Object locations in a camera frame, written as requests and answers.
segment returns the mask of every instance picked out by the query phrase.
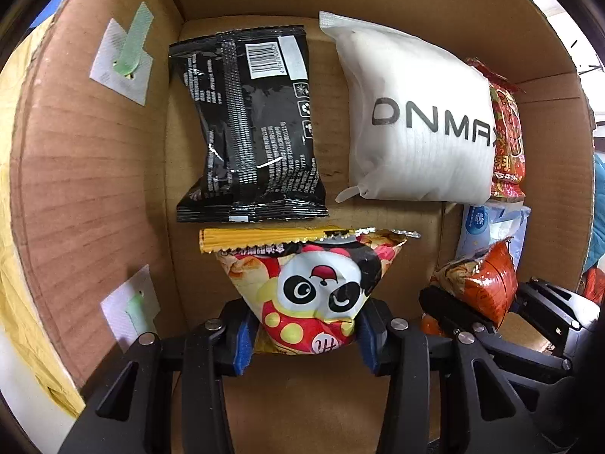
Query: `yellow fabric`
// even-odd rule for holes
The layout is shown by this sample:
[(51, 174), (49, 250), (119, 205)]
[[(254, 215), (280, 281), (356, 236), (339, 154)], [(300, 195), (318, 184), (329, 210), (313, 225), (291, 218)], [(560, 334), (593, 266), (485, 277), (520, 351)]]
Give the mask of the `yellow fabric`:
[(10, 150), (14, 116), (26, 72), (52, 17), (39, 25), (0, 71), (0, 324), (50, 398), (76, 417), (84, 401), (46, 335), (14, 245), (10, 213)]
[(202, 229), (200, 230), (200, 249), (202, 252), (215, 252), (288, 242), (317, 241), (328, 237), (331, 232), (346, 235), (353, 231), (340, 227), (256, 229), (249, 225), (223, 229)]

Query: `panda eye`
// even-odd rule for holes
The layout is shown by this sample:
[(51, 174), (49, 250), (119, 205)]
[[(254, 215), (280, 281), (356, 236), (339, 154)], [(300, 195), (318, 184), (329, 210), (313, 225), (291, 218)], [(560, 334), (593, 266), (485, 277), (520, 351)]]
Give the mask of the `panda eye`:
[(361, 288), (355, 281), (345, 283), (330, 294), (328, 307), (333, 312), (347, 312), (353, 309), (353, 306), (359, 300)]
[(295, 304), (308, 304), (313, 302), (317, 292), (315, 287), (300, 275), (294, 275), (284, 283), (286, 299)]

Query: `cartoon panda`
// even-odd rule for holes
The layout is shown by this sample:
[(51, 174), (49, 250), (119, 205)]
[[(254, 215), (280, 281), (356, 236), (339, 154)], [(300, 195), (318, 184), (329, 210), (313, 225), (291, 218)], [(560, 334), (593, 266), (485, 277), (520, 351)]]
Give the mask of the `cartoon panda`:
[(381, 274), (376, 253), (355, 239), (302, 245), (258, 293), (267, 334), (285, 353), (349, 343), (355, 316)]

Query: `teal fabric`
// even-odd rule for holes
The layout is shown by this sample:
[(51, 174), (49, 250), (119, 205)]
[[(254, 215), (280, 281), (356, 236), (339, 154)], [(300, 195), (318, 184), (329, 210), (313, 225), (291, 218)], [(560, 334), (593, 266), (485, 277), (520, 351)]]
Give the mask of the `teal fabric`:
[(605, 254), (605, 163), (595, 154), (595, 218), (584, 271)]

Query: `square icon on black package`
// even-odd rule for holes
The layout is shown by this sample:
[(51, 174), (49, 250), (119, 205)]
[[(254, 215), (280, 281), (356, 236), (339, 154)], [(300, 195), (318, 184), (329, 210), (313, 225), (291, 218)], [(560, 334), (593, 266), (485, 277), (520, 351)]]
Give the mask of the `square icon on black package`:
[(305, 81), (296, 81), (292, 84), (294, 87), (294, 95), (297, 97), (308, 97), (309, 96), (309, 84)]
[(308, 100), (300, 100), (298, 101), (298, 112), (303, 118), (311, 117), (311, 102)]
[(304, 129), (304, 137), (305, 138), (313, 138), (313, 125), (311, 121), (303, 121), (302, 128)]

